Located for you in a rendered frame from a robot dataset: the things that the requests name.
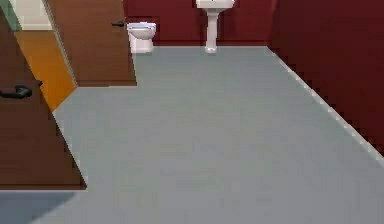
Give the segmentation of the white pedestal sink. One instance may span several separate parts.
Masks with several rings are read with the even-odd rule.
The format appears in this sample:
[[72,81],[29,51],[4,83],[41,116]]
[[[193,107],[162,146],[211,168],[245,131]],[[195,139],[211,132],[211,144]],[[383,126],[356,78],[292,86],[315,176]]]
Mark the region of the white pedestal sink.
[[207,32],[205,51],[214,54],[217,51],[218,18],[221,12],[231,9],[235,0],[196,0],[196,7],[203,9],[207,15]]

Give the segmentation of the brown wooden room door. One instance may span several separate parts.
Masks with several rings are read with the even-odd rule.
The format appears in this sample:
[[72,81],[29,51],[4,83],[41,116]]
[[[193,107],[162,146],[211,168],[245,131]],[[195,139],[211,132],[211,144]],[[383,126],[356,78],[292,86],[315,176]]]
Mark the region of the brown wooden room door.
[[[44,0],[79,87],[135,86],[123,0]],[[124,27],[111,23],[123,21]]]
[[[36,81],[0,9],[0,85]],[[41,87],[28,99],[0,98],[0,191],[86,188]]]

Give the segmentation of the white toilet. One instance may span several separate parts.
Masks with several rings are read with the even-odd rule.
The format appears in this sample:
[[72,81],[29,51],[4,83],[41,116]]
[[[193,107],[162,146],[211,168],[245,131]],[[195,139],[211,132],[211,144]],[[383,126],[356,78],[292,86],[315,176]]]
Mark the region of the white toilet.
[[127,24],[132,54],[149,53],[153,50],[156,24],[151,22],[132,22]]

